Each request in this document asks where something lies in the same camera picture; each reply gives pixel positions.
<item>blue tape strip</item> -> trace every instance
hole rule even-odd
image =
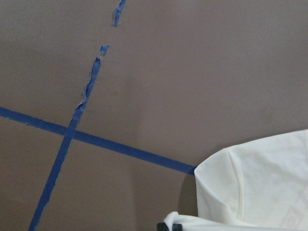
[[[135,157],[140,160],[148,161],[153,164],[165,166],[180,172],[184,172],[190,175],[194,175],[193,171],[196,168],[195,166],[187,165],[185,163],[172,160],[163,156],[155,155],[153,153],[149,153],[140,149],[136,149],[133,147],[129,147],[120,143],[116,143],[113,141],[109,141],[97,136],[89,135],[87,133],[83,133],[81,131],[76,131],[74,139],[78,141],[82,141],[85,143],[93,144],[95,146],[99,146],[114,152],[122,153],[125,155],[129,155],[131,157]]]
[[[107,50],[110,46],[109,45],[102,45],[101,49],[100,49],[100,53],[102,54],[102,56],[105,56],[107,53]]]
[[[78,123],[81,119],[81,116],[82,116],[82,114],[83,114],[83,112],[86,108],[89,96],[91,94],[91,91],[92,91],[92,88],[94,86],[95,79],[98,75],[100,67],[101,67],[101,60],[99,58],[96,58],[95,62],[93,64],[91,73],[90,73],[90,80],[87,83],[86,88],[83,92],[84,100],[77,106],[77,108],[74,112],[73,118],[70,121],[69,126],[66,130],[65,136],[63,138],[61,147],[60,147],[59,152],[58,152],[58,155],[57,155],[57,157],[54,161],[54,164],[52,166],[50,175],[47,179],[45,188],[44,188],[43,193],[42,193],[42,195],[39,199],[38,206],[37,206],[37,208],[34,212],[32,220],[31,220],[31,223],[30,223],[30,226],[29,226],[29,229],[28,229],[29,231],[34,231],[37,228],[37,226],[39,224],[39,220],[40,220],[42,213],[44,211],[44,208],[46,207],[47,203],[50,200],[51,193],[52,193],[53,188],[56,184],[58,175],[61,171],[61,166],[64,162],[64,159],[65,159],[67,152],[68,152],[68,148],[69,148],[71,141],[74,137],[76,127],[77,127],[77,125],[78,125]]]
[[[64,135],[66,131],[66,127],[52,124],[41,119],[24,115],[22,113],[14,112],[3,107],[0,107],[0,116],[59,135]],[[193,171],[196,168],[194,166],[187,165],[179,161],[175,161],[146,151],[132,148],[117,142],[109,141],[104,138],[89,135],[81,131],[75,132],[74,139],[191,175],[194,175]]]
[[[0,116],[59,135],[64,135],[66,132],[66,127],[64,126],[52,124],[44,120],[37,119],[19,112],[14,112],[3,107],[0,107]]]
[[[112,26],[117,27],[117,23],[120,19],[121,13],[124,9],[124,5],[125,5],[126,0],[121,0],[118,4],[118,6],[116,7],[116,9],[114,10],[114,21],[112,22]]]

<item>torn tape piece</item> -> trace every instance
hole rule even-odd
[[[102,56],[105,56],[107,53],[107,50],[110,46],[109,45],[102,45],[101,49],[100,49],[100,53],[102,54]]]
[[[76,127],[77,127],[77,125],[78,125],[78,123],[81,119],[81,116],[82,116],[82,114],[85,110],[85,107],[87,105],[87,101],[89,99],[90,93],[91,93],[92,88],[94,86],[95,79],[96,79],[98,72],[100,70],[100,66],[101,66],[101,60],[99,58],[96,58],[95,62],[93,64],[91,73],[90,73],[90,80],[87,83],[86,88],[85,88],[84,93],[83,93],[85,99],[77,106],[77,108],[74,112],[73,118],[71,119],[69,126],[66,130],[66,133],[65,133],[65,136],[63,138],[62,144],[60,146],[59,152],[58,152],[57,157],[54,161],[54,164],[52,166],[51,172],[50,172],[49,177],[47,179],[45,188],[44,188],[43,193],[42,193],[42,195],[39,199],[38,206],[37,206],[37,208],[34,212],[32,220],[31,220],[31,223],[30,223],[30,226],[29,226],[29,229],[28,229],[29,231],[35,231],[36,230],[36,228],[39,224],[40,218],[42,216],[42,213],[44,211],[44,208],[46,207],[46,205],[48,204],[48,202],[50,200],[51,193],[52,193],[53,188],[56,184],[59,173],[61,171],[62,164],[65,160],[69,146],[70,146],[72,139],[74,137]]]
[[[177,170],[183,173],[194,175],[195,166],[191,166],[176,160],[172,160],[160,155],[149,153],[140,149],[126,146],[124,144],[109,141],[97,136],[89,135],[87,133],[76,131],[74,139],[89,143],[95,146],[99,146],[117,153],[122,153],[131,157],[135,157],[140,160],[144,160],[153,164],[164,166],[173,170]]]
[[[125,5],[126,0],[121,0],[118,4],[118,6],[116,7],[116,9],[114,10],[114,21],[112,22],[112,26],[117,27],[117,23],[120,19],[121,13],[124,9],[124,5]]]

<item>white fabric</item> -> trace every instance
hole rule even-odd
[[[308,231],[308,130],[222,149],[195,177],[199,217],[171,213],[169,230]]]

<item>black object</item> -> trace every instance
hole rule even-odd
[[[165,223],[158,223],[157,231],[169,231],[169,229]],[[181,224],[173,224],[172,231],[183,231],[183,226]]]

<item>folded fabric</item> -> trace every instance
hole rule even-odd
[[[198,218],[169,214],[184,231],[308,231],[308,130],[235,145],[195,170]]]

